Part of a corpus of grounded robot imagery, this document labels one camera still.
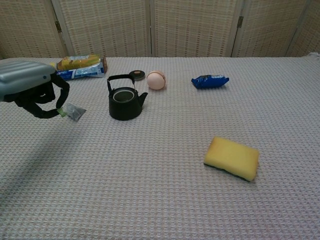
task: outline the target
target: teapot handle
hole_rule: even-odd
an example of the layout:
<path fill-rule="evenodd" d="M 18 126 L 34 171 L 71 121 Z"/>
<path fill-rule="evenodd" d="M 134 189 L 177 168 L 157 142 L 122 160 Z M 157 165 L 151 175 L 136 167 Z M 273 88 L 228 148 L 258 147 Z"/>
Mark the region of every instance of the teapot handle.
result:
<path fill-rule="evenodd" d="M 110 81 L 115 80 L 115 79 L 131 79 L 133 86 L 134 86 L 134 89 L 136 89 L 134 76 L 132 76 L 130 74 L 113 75 L 107 79 L 109 94 L 111 94 L 111 92 L 112 92 Z"/>

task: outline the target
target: blue and white package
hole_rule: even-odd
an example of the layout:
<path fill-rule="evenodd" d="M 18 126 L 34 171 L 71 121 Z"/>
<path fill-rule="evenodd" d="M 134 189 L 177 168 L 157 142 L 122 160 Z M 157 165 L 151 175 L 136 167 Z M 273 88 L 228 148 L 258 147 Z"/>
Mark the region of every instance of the blue and white package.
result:
<path fill-rule="evenodd" d="M 229 78 L 223 75 L 202 75 L 191 80 L 197 89 L 220 88 L 228 81 Z"/>
<path fill-rule="evenodd" d="M 103 62 L 99 62 L 92 66 L 67 70 L 67 71 L 57 71 L 56 74 L 63 78 L 65 81 L 71 79 L 78 79 L 83 77 L 96 77 L 103 78 L 105 76 L 105 69 Z"/>

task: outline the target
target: wicker screen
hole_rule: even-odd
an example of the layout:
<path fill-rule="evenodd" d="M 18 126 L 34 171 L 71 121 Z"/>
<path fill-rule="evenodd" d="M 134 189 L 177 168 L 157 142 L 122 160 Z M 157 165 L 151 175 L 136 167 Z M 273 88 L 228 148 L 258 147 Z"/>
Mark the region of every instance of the wicker screen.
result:
<path fill-rule="evenodd" d="M 49 0 L 1 0 L 0 23 L 3 58 L 59 58 L 66 54 Z"/>
<path fill-rule="evenodd" d="M 155 56 L 226 56 L 236 2 L 154 0 Z"/>
<path fill-rule="evenodd" d="M 288 55 L 301 57 L 312 52 L 320 53 L 320 0 L 311 0 L 300 27 L 298 37 Z"/>
<path fill-rule="evenodd" d="M 148 55 L 144 0 L 59 0 L 76 55 Z"/>
<path fill-rule="evenodd" d="M 233 57 L 284 57 L 305 0 L 251 0 L 238 29 Z"/>

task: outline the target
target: gray robot arm casing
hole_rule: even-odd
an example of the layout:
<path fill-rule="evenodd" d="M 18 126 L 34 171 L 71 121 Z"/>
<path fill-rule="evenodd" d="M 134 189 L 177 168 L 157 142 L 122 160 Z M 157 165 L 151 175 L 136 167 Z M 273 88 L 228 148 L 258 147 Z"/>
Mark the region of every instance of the gray robot arm casing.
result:
<path fill-rule="evenodd" d="M 0 102 L 6 95 L 16 94 L 51 80 L 53 66 L 33 61 L 14 61 L 0 64 Z"/>

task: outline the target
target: teapot spout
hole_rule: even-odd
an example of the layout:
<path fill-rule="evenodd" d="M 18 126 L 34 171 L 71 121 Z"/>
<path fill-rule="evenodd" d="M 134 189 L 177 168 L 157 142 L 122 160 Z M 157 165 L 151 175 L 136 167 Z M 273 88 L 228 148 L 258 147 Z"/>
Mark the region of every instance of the teapot spout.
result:
<path fill-rule="evenodd" d="M 142 93 L 140 96 L 139 96 L 139 104 L 140 106 L 142 107 L 145 100 L 146 100 L 146 97 L 147 97 L 148 93 L 147 92 L 144 92 Z"/>

